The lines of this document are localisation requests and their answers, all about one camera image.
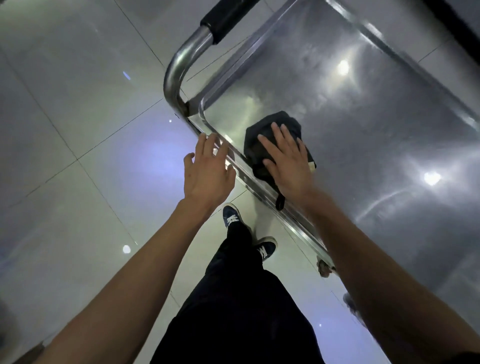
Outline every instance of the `cart handle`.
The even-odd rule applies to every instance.
[[[220,0],[175,53],[163,80],[163,94],[175,111],[185,117],[191,116],[188,101],[185,103],[180,96],[180,86],[188,69],[211,45],[218,44],[258,1]]]

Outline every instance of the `black handle grip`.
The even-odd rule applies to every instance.
[[[205,25],[213,35],[213,44],[218,44],[259,0],[220,0],[204,16],[200,25]]]

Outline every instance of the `person's left hand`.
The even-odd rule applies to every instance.
[[[201,133],[195,153],[189,153],[183,159],[185,164],[185,199],[196,206],[206,209],[208,215],[223,203],[235,186],[237,173],[232,165],[225,168],[229,144],[223,143],[216,156],[213,154],[216,134],[207,138]]]

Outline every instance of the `person's left arm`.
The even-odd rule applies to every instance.
[[[234,187],[228,144],[201,134],[185,159],[185,198],[155,235],[79,313],[37,363],[132,363],[168,296],[180,262],[203,223]]]

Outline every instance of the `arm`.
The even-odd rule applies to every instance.
[[[215,134],[201,134],[185,159],[185,198],[155,235],[45,349],[38,363],[132,363],[203,223],[233,189],[228,144],[213,155]]]
[[[288,129],[272,124],[278,148],[259,140],[275,163],[264,164],[282,194],[317,228],[342,282],[372,335],[393,363],[440,363],[480,352],[475,331],[416,282],[313,185],[307,151]]]

